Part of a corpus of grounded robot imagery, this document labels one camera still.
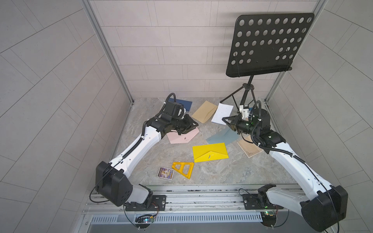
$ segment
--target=small picture card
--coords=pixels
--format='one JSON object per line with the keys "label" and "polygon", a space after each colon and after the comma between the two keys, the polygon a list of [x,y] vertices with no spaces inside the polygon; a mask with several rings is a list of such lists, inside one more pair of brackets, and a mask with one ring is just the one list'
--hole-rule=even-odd
{"label": "small picture card", "polygon": [[172,180],[173,172],[175,170],[167,167],[160,167],[158,177],[161,179]]}

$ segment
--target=music stand tripod leg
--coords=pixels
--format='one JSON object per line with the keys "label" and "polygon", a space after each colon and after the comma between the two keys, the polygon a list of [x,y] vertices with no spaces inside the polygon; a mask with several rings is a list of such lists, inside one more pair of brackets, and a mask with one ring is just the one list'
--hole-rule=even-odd
{"label": "music stand tripod leg", "polygon": [[242,99],[241,99],[240,105],[244,105],[244,104],[245,104],[246,97],[247,97],[247,94],[248,94],[249,91],[251,91],[251,94],[252,94],[252,96],[253,96],[253,100],[252,100],[251,102],[254,101],[254,103],[255,103],[256,100],[255,100],[255,95],[254,95],[254,86],[251,84],[251,82],[253,81],[253,78],[254,78],[254,75],[251,75],[250,78],[249,78],[249,81],[248,81],[247,83],[242,84],[242,87],[238,88],[238,89],[237,89],[236,91],[234,91],[232,94],[230,94],[229,96],[225,97],[222,101],[220,101],[220,103],[222,104],[225,100],[227,100],[229,97],[232,96],[233,101],[234,101],[234,103],[235,103],[235,105],[236,105],[236,108],[237,108],[237,110],[239,111],[239,107],[238,107],[238,105],[237,105],[237,103],[236,103],[236,100],[234,99],[234,96],[233,96],[233,95],[236,94],[238,91],[240,91],[242,88],[245,88],[245,92],[244,92],[244,94],[243,94],[243,96],[242,96]]}

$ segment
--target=white paper card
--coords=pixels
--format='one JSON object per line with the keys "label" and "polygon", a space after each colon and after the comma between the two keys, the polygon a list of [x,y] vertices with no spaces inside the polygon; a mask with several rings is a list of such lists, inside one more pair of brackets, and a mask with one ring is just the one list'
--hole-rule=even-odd
{"label": "white paper card", "polygon": [[212,117],[211,121],[218,124],[226,125],[226,123],[222,121],[222,118],[229,117],[231,115],[232,109],[233,105],[219,103],[219,106],[217,107],[215,115]]}

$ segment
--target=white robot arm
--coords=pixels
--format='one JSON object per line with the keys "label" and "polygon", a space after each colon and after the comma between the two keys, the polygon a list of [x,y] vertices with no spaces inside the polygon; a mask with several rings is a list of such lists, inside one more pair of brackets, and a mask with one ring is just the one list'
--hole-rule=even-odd
{"label": "white robot arm", "polygon": [[[125,202],[136,202],[148,207],[152,192],[143,187],[132,185],[128,177],[137,163],[171,130],[179,134],[190,132],[198,125],[187,114],[184,108],[175,102],[165,101],[161,111],[144,123],[142,134],[110,163],[101,162],[96,169],[96,190],[115,205]],[[261,109],[257,101],[250,112],[249,121],[242,115],[224,117],[226,124],[238,134],[251,136],[253,143],[264,149],[276,159],[297,181],[305,196],[265,185],[258,190],[258,202],[261,206],[279,205],[304,217],[316,231],[323,231],[345,218],[347,192],[341,187],[334,187],[323,179],[305,161],[292,150],[277,132],[270,130],[270,118],[266,110]]]}

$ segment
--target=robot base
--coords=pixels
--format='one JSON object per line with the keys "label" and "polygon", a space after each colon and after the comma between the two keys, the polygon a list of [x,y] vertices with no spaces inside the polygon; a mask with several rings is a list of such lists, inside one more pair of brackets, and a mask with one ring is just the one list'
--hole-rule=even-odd
{"label": "robot base", "polygon": [[[151,202],[154,202],[159,207],[158,211],[164,211],[166,207],[166,195],[153,195]],[[150,205],[149,209],[142,209],[142,206],[142,204],[137,202],[130,202],[128,205],[125,205],[126,211],[157,211],[154,205]]]}
{"label": "robot base", "polygon": [[[268,205],[267,208],[261,206],[257,198],[252,197],[249,194],[242,194],[244,200],[245,210],[275,210],[277,209],[276,205]],[[282,210],[283,207],[278,205],[278,209]]]}

